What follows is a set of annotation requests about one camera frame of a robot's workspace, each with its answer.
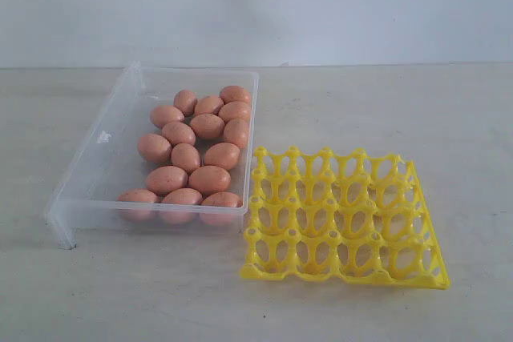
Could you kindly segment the clear plastic container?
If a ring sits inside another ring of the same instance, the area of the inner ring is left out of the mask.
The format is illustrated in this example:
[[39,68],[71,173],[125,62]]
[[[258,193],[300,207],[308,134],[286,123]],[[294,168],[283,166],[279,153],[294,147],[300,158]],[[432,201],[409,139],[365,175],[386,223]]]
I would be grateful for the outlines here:
[[[171,232],[237,233],[248,210],[252,147],[247,146],[230,172],[229,190],[242,206],[206,207],[176,204],[120,202],[123,192],[142,188],[155,165],[136,149],[139,138],[156,131],[149,115],[154,107],[173,102],[181,90],[198,97],[216,95],[226,86],[241,86],[257,100],[259,76],[247,70],[164,68],[134,62],[128,66],[103,104],[45,212],[47,224],[64,249],[76,246],[78,229],[156,230]],[[183,224],[165,223],[159,212],[191,211],[196,217]],[[232,214],[224,226],[211,226],[201,213]]]

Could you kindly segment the yellow plastic egg tray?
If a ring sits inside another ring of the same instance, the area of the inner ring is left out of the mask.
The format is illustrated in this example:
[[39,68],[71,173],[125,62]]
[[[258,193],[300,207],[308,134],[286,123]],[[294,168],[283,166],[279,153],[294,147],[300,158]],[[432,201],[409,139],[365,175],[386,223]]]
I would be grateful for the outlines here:
[[297,147],[254,160],[243,279],[449,288],[412,161]]

